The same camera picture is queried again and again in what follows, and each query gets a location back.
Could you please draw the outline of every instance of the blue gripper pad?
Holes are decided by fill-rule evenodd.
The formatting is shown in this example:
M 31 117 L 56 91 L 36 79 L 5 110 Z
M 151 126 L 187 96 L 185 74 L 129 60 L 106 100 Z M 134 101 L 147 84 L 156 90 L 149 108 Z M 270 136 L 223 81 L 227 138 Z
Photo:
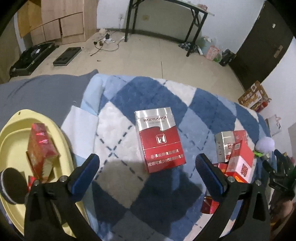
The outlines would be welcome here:
M 69 177 L 68 190 L 72 194 L 71 199 L 79 202 L 83 198 L 94 176 L 100 166 L 100 158 L 96 154 L 91 154 L 82 166 L 77 167 Z
M 227 182 L 224 174 L 219 168 L 214 167 L 211 161 L 203 153 L 196 156 L 195 168 L 201 176 L 213 200 L 220 202 L 222 200 L 222 194 L 227 189 Z

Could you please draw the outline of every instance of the dark brown door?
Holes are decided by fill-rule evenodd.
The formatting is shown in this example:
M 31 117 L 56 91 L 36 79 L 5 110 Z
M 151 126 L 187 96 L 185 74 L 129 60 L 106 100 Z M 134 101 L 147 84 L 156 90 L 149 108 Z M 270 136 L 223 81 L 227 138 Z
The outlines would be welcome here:
M 237 56 L 229 63 L 246 90 L 255 81 L 265 80 L 284 56 L 292 38 L 281 15 L 271 3 L 265 2 Z

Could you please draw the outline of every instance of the cabinet door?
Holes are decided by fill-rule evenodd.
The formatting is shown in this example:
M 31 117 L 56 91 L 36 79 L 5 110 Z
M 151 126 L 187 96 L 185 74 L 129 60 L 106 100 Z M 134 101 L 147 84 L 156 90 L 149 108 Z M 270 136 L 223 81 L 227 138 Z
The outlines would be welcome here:
M 61 27 L 63 36 L 83 33 L 82 13 L 76 13 L 70 16 L 61 18 Z
M 45 42 L 45 35 L 43 31 L 43 26 L 40 26 L 34 30 L 31 31 L 31 38 L 33 45 L 37 45 L 40 43 Z
M 46 41 L 61 38 L 58 19 L 44 24 L 43 28 L 44 28 L 44 35 L 45 35 Z
M 83 0 L 42 0 L 43 23 L 83 11 Z

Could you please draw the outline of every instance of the tiled floor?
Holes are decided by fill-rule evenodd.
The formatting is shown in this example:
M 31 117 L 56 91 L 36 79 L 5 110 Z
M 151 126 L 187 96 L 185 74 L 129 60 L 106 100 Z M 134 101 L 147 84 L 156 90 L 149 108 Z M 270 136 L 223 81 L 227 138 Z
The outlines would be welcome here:
M 41 74 L 82 75 L 97 69 L 102 74 L 149 76 L 173 80 L 224 96 L 234 102 L 237 102 L 244 92 L 229 66 L 222 67 L 197 53 L 186 57 L 185 50 L 167 40 L 133 34 L 128 42 L 121 41 L 117 51 L 99 51 L 90 56 L 97 51 L 93 41 L 99 40 L 102 36 L 103 34 L 96 33 L 86 42 L 61 45 L 29 78 Z M 111 38 L 118 42 L 123 36 L 124 33 L 115 32 Z M 68 47 L 76 46 L 81 46 L 82 51 L 67 66 L 52 65 L 52 62 Z M 116 43 L 105 44 L 103 47 L 106 50 L 116 48 Z M 23 78 L 28 77 L 15 77 L 10 81 Z

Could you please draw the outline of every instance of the wooden cabinet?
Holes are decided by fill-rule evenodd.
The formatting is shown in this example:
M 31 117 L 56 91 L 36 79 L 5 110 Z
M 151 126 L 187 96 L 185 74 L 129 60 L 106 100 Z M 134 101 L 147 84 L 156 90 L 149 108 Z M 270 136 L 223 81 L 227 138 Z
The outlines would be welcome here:
M 83 0 L 42 0 L 41 4 L 43 23 L 83 12 Z
M 46 41 L 61 38 L 61 31 L 58 19 L 44 24 L 43 29 Z
M 33 44 L 83 42 L 96 32 L 98 0 L 28 0 L 18 11 L 21 37 L 31 32 Z
M 40 26 L 31 31 L 31 38 L 33 45 L 45 42 L 45 35 L 43 31 L 43 26 Z
M 83 33 L 82 13 L 76 13 L 61 18 L 61 28 L 63 36 L 70 36 Z
M 17 13 L 17 22 L 21 38 L 41 26 L 41 0 L 27 1 Z

